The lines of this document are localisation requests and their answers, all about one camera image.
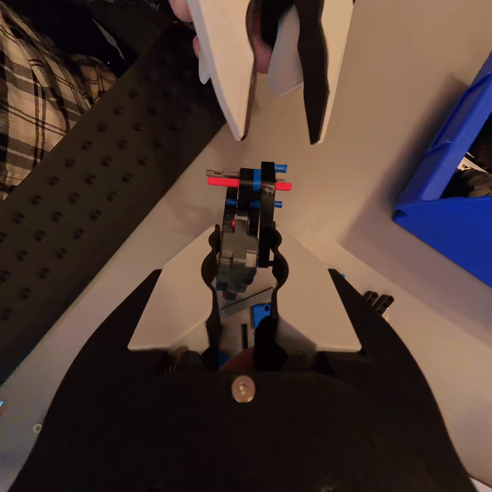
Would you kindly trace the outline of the red axle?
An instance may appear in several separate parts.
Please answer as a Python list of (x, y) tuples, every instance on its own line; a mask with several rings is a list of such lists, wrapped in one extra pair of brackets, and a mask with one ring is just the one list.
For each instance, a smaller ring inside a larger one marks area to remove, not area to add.
[[(240, 186), (240, 180), (236, 178), (208, 177), (207, 183), (210, 186), (224, 188), (238, 188)], [(291, 191), (292, 183), (277, 181), (275, 183), (275, 189), (277, 191)]]

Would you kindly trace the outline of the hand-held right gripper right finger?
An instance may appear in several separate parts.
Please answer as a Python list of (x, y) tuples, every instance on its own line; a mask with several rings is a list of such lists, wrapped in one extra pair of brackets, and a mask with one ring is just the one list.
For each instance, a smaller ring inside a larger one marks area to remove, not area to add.
[(268, 231), (273, 254), (270, 315), (254, 338), (257, 371), (281, 371), (289, 358), (310, 365), (320, 352), (358, 353), (362, 345), (328, 267), (297, 239)]

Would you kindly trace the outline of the grey pull-back motor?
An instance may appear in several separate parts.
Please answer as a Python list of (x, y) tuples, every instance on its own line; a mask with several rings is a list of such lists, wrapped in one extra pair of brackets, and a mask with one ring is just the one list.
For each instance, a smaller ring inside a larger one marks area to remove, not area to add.
[(245, 293), (257, 273), (259, 241), (248, 234), (248, 225), (247, 218), (236, 218), (234, 231), (221, 236), (216, 291), (222, 292), (226, 301)]

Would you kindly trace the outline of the blue holed panel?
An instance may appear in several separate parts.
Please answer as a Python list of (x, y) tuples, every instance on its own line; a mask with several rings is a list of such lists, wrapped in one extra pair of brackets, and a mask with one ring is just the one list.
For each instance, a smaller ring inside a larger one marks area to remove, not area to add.
[(254, 304), (250, 308), (250, 321), (253, 330), (256, 330), (261, 321), (271, 315), (270, 303), (258, 303)]

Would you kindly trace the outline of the grey flat plate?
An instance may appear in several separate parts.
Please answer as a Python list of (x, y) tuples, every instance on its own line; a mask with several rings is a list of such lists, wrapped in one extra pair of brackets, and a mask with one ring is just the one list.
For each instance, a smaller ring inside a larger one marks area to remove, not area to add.
[(269, 304), (271, 302), (273, 288), (267, 288), (249, 297), (236, 300), (220, 309), (220, 315), (223, 317), (232, 316), (238, 312), (247, 310), (256, 304)]

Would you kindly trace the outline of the black blue LEGO assembly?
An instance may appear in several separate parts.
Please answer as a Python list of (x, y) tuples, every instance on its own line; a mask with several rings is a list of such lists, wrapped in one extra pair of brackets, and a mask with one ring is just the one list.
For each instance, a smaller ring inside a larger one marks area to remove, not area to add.
[(258, 267), (270, 264), (270, 230), (274, 224), (276, 174), (273, 162), (261, 163)]

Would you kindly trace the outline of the black angled beam assembly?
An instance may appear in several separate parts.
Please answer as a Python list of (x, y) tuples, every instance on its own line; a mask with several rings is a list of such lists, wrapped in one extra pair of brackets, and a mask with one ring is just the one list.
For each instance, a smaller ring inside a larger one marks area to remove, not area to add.
[[(287, 182), (285, 178), (278, 177), (278, 174), (286, 174), (288, 166), (286, 164), (274, 163), (276, 181)], [(259, 213), (260, 213), (260, 190), (261, 190), (261, 166), (260, 168), (241, 168), (239, 170), (207, 170), (206, 176), (208, 177), (220, 177), (220, 178), (233, 178), (240, 180), (240, 186), (238, 188), (226, 188), (226, 199), (224, 206), (224, 215), (222, 222), (222, 232), (232, 232), (235, 227), (235, 219), (239, 217), (245, 217), (249, 221), (248, 234), (254, 235), (259, 241)], [(275, 209), (282, 208), (282, 201), (276, 200), (275, 197)], [(269, 267), (272, 266), (273, 261), (270, 260)]]

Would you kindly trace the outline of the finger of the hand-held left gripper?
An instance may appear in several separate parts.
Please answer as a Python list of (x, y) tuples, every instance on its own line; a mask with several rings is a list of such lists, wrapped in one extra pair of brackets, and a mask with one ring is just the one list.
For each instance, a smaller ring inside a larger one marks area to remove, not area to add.
[(310, 143), (323, 141), (331, 112), (353, 1), (294, 1), (280, 22), (267, 82), (281, 97), (302, 88)]
[(255, 53), (248, 32), (254, 1), (187, 4), (200, 43), (200, 79), (211, 80), (234, 138), (244, 140), (256, 89)]

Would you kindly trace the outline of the person's left hand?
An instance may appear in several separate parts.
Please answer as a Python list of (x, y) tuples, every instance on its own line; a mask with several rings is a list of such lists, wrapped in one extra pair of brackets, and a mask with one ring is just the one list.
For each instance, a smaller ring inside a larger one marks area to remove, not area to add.
[[(192, 24), (187, 1), (169, 1), (173, 14), (182, 22)], [(266, 74), (268, 72), (273, 49), (262, 40), (261, 37), (261, 9), (259, 4), (253, 7), (253, 13), (248, 21), (249, 41), (255, 54), (256, 71)]]

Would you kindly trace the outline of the blue labelled storage bin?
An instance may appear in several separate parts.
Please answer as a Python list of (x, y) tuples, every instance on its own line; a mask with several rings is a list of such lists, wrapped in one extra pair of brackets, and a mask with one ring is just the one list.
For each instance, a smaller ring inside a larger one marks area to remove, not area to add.
[(491, 114), (491, 54), (427, 148), (393, 221), (491, 286), (491, 196), (442, 195)]

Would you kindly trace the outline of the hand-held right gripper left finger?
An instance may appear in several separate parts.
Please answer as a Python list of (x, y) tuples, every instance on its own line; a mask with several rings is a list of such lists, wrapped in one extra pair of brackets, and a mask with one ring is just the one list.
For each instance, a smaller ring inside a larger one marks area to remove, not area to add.
[(218, 273), (219, 225), (206, 229), (163, 266), (127, 348), (133, 352), (186, 348), (218, 370), (222, 325), (212, 283)]

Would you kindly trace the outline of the grey desk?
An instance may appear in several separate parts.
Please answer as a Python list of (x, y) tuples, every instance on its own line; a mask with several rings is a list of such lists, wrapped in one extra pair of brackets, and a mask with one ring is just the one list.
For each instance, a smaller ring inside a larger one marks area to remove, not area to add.
[(1, 388), (1, 491), (61, 379), (102, 321), (222, 217), (207, 168), (288, 165), (276, 219), (359, 291), (395, 298), (388, 321), (423, 370), (468, 472), (491, 486), (491, 289), (393, 223), (401, 189), (491, 51), (491, 1), (356, 1), (323, 143), (301, 90), (258, 81), (247, 139), (223, 128)]

